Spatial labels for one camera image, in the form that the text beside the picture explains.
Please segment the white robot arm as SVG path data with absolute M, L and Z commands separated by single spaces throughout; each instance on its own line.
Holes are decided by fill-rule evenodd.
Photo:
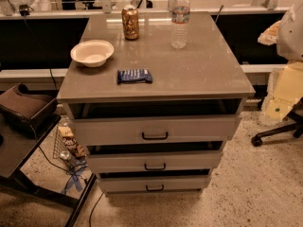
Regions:
M 283 15 L 276 50 L 279 56 L 289 61 L 303 61 L 303 0 L 295 0 Z

